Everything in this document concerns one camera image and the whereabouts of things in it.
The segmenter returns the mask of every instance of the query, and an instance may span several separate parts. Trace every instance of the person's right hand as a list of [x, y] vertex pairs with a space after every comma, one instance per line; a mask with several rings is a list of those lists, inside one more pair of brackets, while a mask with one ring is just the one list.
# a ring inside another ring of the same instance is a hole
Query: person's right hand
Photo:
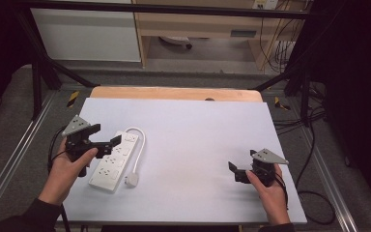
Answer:
[[[275, 172], [282, 177], [282, 171], [278, 164], [275, 164]], [[285, 193], [279, 183], [273, 181], [272, 185], [267, 188], [251, 171], [246, 171], [246, 176], [260, 195], [270, 225], [291, 223], [285, 202]]]

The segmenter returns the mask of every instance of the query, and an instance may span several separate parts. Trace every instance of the wall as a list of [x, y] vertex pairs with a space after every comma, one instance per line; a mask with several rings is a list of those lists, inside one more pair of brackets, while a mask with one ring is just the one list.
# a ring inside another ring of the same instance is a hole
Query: wall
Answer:
[[[130, 3], [129, 0], [91, 2]], [[133, 13], [46, 9], [32, 9], [32, 13], [53, 59], [140, 62]]]

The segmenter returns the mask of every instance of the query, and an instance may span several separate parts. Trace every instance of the hand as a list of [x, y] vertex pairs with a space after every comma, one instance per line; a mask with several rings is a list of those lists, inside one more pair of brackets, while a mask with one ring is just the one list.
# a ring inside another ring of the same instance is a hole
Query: hand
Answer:
[[[275, 164], [275, 172], [282, 176], [281, 168]], [[258, 177], [251, 171], [246, 171], [246, 176], [251, 184], [257, 189], [270, 225], [291, 223], [287, 205], [285, 202], [285, 193], [282, 187], [274, 181], [270, 187], [265, 187]]]
[[68, 154], [65, 153], [64, 139], [59, 147], [57, 154], [59, 155], [54, 161], [46, 184], [43, 187], [39, 199], [43, 202], [60, 206], [71, 190], [71, 186], [77, 179], [77, 176], [82, 168], [88, 166], [90, 161], [95, 157], [98, 152], [97, 148], [92, 148], [87, 151], [75, 162], [71, 162]]

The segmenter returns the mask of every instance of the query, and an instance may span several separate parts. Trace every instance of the gray floor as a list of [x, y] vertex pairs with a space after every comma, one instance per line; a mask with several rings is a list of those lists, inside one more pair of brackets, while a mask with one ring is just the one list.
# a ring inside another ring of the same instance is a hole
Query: gray floor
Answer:
[[[194, 39], [193, 49], [152, 40], [148, 67], [139, 68], [138, 64], [69, 63], [77, 73], [105, 85], [142, 85], [142, 86], [179, 86], [246, 89], [276, 75], [272, 69], [263, 72], [255, 69], [255, 63], [244, 41]], [[63, 77], [65, 85], [61, 91], [44, 91], [54, 95], [53, 105], [47, 111], [41, 128], [34, 135], [22, 161], [15, 169], [0, 198], [0, 219], [13, 214], [21, 214], [31, 200], [36, 197], [46, 178], [45, 161], [47, 148], [52, 134], [69, 122], [79, 112], [83, 101], [90, 94], [90, 89], [78, 88], [79, 97], [72, 108], [66, 104], [75, 83]], [[280, 91], [284, 81], [263, 92], [264, 101], [269, 104], [274, 120], [296, 119], [294, 110], [274, 107], [274, 97], [283, 103], [297, 102], [297, 98], [284, 98]], [[0, 173], [11, 158], [18, 141], [31, 123], [32, 91], [31, 74], [28, 69], [19, 70], [0, 103]], [[320, 120], [314, 124], [316, 143], [327, 163], [335, 183], [355, 220], [359, 231], [371, 231], [371, 191], [360, 172], [347, 167], [339, 144], [331, 130], [329, 122]], [[290, 171], [296, 179], [309, 152], [301, 129], [292, 130], [279, 136], [284, 154], [290, 161]], [[326, 195], [323, 181], [314, 159], [307, 167], [300, 181], [299, 189], [314, 190]], [[317, 197], [304, 196], [302, 205], [307, 214], [319, 220], [326, 220], [331, 215], [328, 205]], [[338, 220], [331, 225], [320, 225], [309, 221], [298, 225], [299, 231], [342, 231]], [[255, 226], [245, 226], [244, 231], [256, 231]]]

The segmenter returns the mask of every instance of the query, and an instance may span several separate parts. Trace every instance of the metal floor strip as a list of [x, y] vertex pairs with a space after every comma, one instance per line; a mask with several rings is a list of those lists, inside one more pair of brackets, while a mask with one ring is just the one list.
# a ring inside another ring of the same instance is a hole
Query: metal floor strip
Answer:
[[[294, 113], [299, 118], [300, 117], [300, 104], [296, 100], [288, 98]], [[302, 133], [305, 135], [307, 145], [309, 148], [312, 144], [312, 133], [309, 128], [301, 127]], [[324, 185], [325, 191], [327, 192], [328, 198], [333, 205], [333, 208], [336, 212], [336, 217], [342, 227], [342, 230], [345, 232], [356, 232], [357, 226], [354, 222], [354, 219], [351, 213], [346, 206], [346, 203], [342, 197], [342, 194], [339, 191], [338, 186], [336, 185], [330, 171], [324, 161], [324, 158], [318, 148], [318, 145], [315, 144], [313, 160], [315, 161], [316, 169], [321, 177], [322, 183]]]
[[43, 108], [42, 112], [39, 114], [39, 116], [36, 118], [35, 121], [31, 122], [29, 124], [28, 129], [23, 134], [22, 138], [20, 139], [19, 143], [17, 144], [16, 148], [14, 149], [14, 152], [12, 153], [11, 157], [9, 158], [7, 164], [3, 168], [1, 174], [0, 174], [0, 198], [2, 194], [4, 193], [6, 187], [8, 186], [11, 178], [14, 175], [14, 172], [16, 171], [18, 165], [22, 161], [23, 155], [26, 153], [29, 145], [31, 144], [35, 134], [37, 133], [38, 129], [40, 128], [43, 119], [45, 118], [52, 101], [56, 95], [56, 91], [50, 91], [44, 101], [43, 101]]

